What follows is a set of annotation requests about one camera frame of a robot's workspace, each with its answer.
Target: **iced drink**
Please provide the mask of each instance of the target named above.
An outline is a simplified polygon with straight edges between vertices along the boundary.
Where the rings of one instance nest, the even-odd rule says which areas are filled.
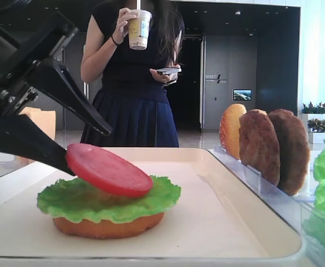
[[[134,10],[137,17],[129,20],[129,46],[135,50],[147,48],[151,13],[145,10]]]

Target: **tomato slice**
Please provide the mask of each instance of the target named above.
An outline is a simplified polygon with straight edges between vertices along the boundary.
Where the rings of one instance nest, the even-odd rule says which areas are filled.
[[[112,195],[142,197],[152,188],[152,179],[118,155],[88,144],[70,144],[68,167],[79,178]]]

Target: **ceiling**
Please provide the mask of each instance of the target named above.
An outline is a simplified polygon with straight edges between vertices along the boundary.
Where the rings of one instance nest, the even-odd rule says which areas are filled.
[[[97,0],[34,0],[25,8],[0,15],[10,32],[33,32],[53,11],[60,11],[85,32]],[[256,36],[273,23],[299,16],[299,8],[256,4],[176,2],[185,21],[186,34]]]

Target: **hand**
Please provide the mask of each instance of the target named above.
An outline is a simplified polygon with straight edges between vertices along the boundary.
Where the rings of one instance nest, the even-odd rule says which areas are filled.
[[[116,41],[118,44],[123,43],[124,38],[128,34],[128,26],[127,26],[128,21],[133,18],[136,18],[136,15],[137,14],[134,11],[131,11],[127,7],[119,10],[116,29],[114,30],[114,33],[112,34],[114,41]]]
[[[181,66],[180,65],[174,65],[173,66],[174,68],[180,68]],[[150,69],[150,73],[152,75],[152,77],[157,80],[158,82],[161,82],[161,83],[168,83],[170,81],[175,81],[178,79],[178,74],[177,73],[174,73],[174,74],[171,74],[171,75],[160,75],[158,74],[158,72],[156,70],[153,70],[152,68]]]

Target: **navy pleated skirt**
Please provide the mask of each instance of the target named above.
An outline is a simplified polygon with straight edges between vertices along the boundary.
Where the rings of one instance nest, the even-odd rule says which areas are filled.
[[[167,99],[154,101],[130,92],[105,87],[99,90],[93,106],[114,130],[102,136],[86,125],[81,142],[99,147],[179,147]]]

